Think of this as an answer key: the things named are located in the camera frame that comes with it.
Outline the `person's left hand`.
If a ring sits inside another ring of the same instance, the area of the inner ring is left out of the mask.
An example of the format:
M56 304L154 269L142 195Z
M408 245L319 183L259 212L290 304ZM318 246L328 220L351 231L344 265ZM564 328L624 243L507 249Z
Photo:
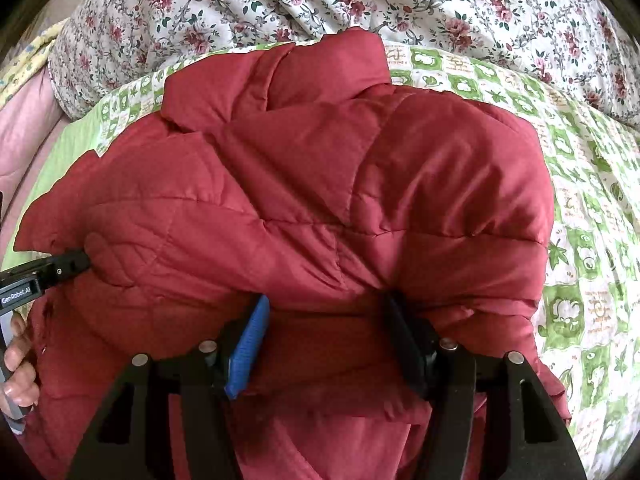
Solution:
M29 361L32 341L20 312L13 312L11 330L13 338L4 352L4 364L12 376L1 385L1 409L6 415L11 414L10 401L20 408L31 408L38 404L40 397L37 372Z

